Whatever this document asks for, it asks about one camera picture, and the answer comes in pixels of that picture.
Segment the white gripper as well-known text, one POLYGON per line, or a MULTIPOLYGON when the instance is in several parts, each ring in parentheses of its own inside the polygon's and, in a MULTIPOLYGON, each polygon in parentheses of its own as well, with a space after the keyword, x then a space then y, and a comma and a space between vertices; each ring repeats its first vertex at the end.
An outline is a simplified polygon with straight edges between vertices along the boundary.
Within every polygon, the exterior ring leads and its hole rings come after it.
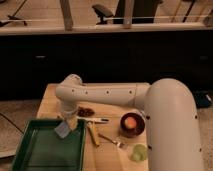
POLYGON ((77 105, 67 105, 62 103, 60 105, 60 111, 63 119, 67 122, 69 128, 74 130, 78 125, 78 106, 77 105))

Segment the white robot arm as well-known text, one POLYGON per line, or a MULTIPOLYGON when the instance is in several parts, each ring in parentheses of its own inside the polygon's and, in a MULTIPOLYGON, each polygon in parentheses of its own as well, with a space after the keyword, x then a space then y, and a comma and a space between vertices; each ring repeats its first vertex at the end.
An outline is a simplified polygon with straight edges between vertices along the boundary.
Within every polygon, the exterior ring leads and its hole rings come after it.
POLYGON ((182 82, 83 83, 71 74, 55 90, 63 116, 78 101, 133 107, 145 113, 149 171, 204 171, 195 100, 182 82))

